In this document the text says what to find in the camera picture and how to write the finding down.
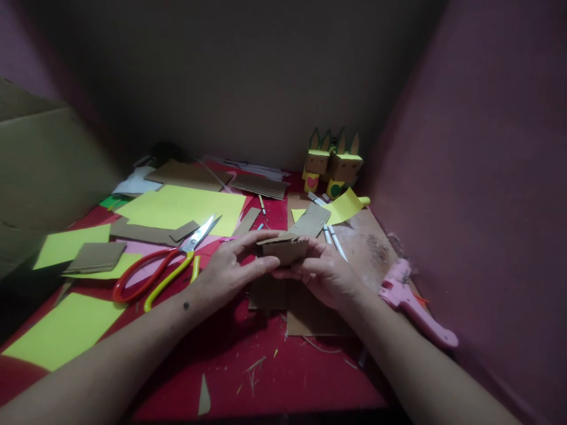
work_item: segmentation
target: glue gun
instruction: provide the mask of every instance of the glue gun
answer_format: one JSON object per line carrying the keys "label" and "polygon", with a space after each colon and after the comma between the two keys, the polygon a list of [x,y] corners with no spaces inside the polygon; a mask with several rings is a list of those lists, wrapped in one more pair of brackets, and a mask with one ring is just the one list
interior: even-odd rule
{"label": "glue gun", "polygon": [[397,309],[400,306],[404,308],[434,343],[445,348],[456,348],[459,345],[459,341],[455,334],[443,328],[419,304],[408,285],[410,272],[411,268],[407,260],[396,261],[388,270],[384,281],[382,281],[382,287],[378,290],[378,296],[393,309]]}

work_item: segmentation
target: yellow scissors handle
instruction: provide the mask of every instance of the yellow scissors handle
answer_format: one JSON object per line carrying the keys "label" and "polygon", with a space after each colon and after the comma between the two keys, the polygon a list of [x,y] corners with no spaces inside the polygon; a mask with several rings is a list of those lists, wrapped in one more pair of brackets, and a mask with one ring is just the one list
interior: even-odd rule
{"label": "yellow scissors handle", "polygon": [[[187,253],[187,258],[180,264],[178,268],[176,268],[173,273],[171,273],[168,277],[166,277],[148,296],[146,302],[144,303],[144,311],[147,313],[152,309],[152,303],[158,297],[158,295],[168,286],[172,280],[174,280],[183,270],[187,268],[193,257],[195,256],[195,252],[191,251]],[[199,275],[199,265],[201,262],[201,257],[195,257],[195,262],[193,263],[193,273],[191,275],[191,282],[197,278]]]}

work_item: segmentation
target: red tablecloth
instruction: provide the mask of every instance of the red tablecloth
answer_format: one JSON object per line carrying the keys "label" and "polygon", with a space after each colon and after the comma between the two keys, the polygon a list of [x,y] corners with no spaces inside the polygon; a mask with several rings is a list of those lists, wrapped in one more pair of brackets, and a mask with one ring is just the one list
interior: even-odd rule
{"label": "red tablecloth", "polygon": [[[301,190],[301,176],[292,178],[292,189]],[[287,229],[287,203],[265,200],[269,226]],[[254,198],[247,208],[259,208]],[[96,207],[73,228],[90,227],[112,216]],[[218,243],[205,247],[201,255],[210,254]],[[166,270],[172,271],[176,265]],[[172,283],[158,303],[178,293],[186,285],[191,269]],[[79,280],[73,291],[101,299],[110,299],[115,281]],[[4,344],[25,333],[53,306],[53,296]],[[103,336],[124,327],[143,309],[130,305]],[[279,313],[266,317],[264,312],[249,312],[242,292],[233,302],[214,314],[188,334],[145,384],[132,405],[137,420],[191,420],[197,418],[201,376],[205,374],[211,396],[211,410],[205,418],[257,416],[299,413],[305,411],[376,408],[391,402],[391,392],[383,377],[367,376],[366,370],[354,369],[361,343],[356,338],[318,338],[326,349],[341,348],[338,354],[318,351],[300,337],[285,336],[286,326]],[[262,369],[255,372],[254,394],[244,372],[266,356]],[[47,371],[26,362],[0,356],[0,405],[45,376]]]}

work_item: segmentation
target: pink heart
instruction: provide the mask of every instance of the pink heart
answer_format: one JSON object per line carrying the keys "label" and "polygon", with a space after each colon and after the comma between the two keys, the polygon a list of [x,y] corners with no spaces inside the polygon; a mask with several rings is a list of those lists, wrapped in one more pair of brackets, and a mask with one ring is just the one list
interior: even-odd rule
{"label": "pink heart", "polygon": [[315,188],[319,184],[319,177],[308,177],[307,186],[310,188]]}

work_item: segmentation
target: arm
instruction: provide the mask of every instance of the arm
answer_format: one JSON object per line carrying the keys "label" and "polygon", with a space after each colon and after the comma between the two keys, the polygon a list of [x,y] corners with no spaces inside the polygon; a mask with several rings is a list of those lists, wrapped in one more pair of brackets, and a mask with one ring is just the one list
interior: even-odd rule
{"label": "arm", "polygon": [[279,279],[302,280],[362,339],[416,424],[517,424],[496,399],[373,293],[336,250],[309,240],[308,257]]}
{"label": "arm", "polygon": [[278,231],[257,231],[220,247],[178,295],[109,336],[0,409],[3,424],[110,424],[179,340],[251,280],[279,266],[276,257],[240,262]]}

